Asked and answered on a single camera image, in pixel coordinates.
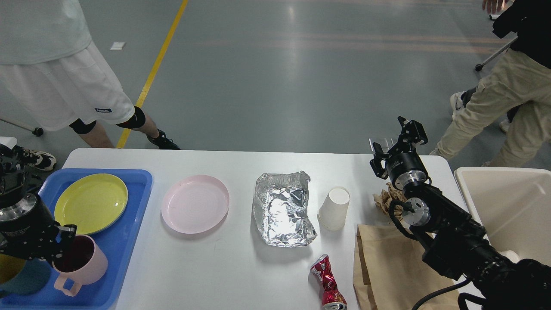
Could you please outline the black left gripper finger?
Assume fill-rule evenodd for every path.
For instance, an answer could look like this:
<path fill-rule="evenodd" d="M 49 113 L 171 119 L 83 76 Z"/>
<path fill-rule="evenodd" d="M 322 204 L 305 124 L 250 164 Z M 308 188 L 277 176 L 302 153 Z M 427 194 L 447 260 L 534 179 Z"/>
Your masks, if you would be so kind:
<path fill-rule="evenodd" d="M 44 228 L 39 234 L 39 260 L 52 263 L 63 257 L 63 254 L 74 242 L 77 225 L 53 224 Z"/>

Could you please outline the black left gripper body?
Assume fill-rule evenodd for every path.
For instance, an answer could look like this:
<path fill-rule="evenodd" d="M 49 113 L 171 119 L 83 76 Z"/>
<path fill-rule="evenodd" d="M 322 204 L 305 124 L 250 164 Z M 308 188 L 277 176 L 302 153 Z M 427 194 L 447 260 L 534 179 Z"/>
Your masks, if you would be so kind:
<path fill-rule="evenodd" d="M 28 193 L 1 209 L 1 253 L 21 259 L 51 259 L 59 253 L 56 222 L 40 196 Z"/>

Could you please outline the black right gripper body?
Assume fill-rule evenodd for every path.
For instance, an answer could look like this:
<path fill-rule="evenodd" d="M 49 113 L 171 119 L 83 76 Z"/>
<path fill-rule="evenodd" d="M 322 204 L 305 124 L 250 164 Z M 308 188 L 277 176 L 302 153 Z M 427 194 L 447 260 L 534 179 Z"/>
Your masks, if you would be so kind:
<path fill-rule="evenodd" d="M 425 183 L 429 179 L 428 172 L 417 153 L 417 149 L 407 151 L 391 151 L 384 153 L 384 168 L 397 190 L 412 182 Z"/>

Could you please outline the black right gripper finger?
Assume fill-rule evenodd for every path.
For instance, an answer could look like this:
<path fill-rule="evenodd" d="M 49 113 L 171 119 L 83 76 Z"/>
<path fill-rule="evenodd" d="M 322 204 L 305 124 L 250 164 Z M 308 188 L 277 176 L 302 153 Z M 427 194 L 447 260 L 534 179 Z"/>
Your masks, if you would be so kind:
<path fill-rule="evenodd" d="M 379 143 L 372 143 L 371 145 L 374 149 L 374 156 L 370 161 L 370 166 L 378 178 L 387 179 L 388 171 L 382 162 L 388 159 L 388 153 L 383 151 L 382 146 Z"/>
<path fill-rule="evenodd" d="M 398 135 L 398 153 L 417 153 L 417 147 L 429 142 L 423 125 L 415 120 L 398 116 L 401 133 Z"/>

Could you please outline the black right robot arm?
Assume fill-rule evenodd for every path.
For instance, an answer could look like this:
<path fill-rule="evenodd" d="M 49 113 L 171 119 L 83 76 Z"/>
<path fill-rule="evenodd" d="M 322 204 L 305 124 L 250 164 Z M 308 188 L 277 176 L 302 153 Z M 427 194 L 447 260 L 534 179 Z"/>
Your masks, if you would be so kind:
<path fill-rule="evenodd" d="M 551 307 L 550 267 L 533 259 L 517 263 L 498 253 L 485 238 L 485 228 L 431 185 L 430 177 L 416 147 L 428 142 L 421 123 L 398 117 L 401 133 L 394 146 L 384 151 L 373 143 L 370 165 L 381 179 L 403 192 L 406 201 L 393 199 L 388 213 L 396 228 L 407 238 L 419 241 L 425 249 L 422 260 L 441 276 L 458 280 L 456 284 L 427 295 L 427 300 L 466 286 L 480 290 L 482 297 L 461 293 L 461 310 L 467 303 L 483 310 L 548 310 Z"/>

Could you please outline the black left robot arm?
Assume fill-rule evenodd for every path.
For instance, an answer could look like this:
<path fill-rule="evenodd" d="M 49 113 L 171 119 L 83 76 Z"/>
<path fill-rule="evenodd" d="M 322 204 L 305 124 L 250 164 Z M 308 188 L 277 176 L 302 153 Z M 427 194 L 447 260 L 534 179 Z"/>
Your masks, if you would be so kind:
<path fill-rule="evenodd" d="M 77 226 L 57 222 L 29 180 L 22 152 L 1 145 L 1 253 L 53 264 L 74 242 Z"/>

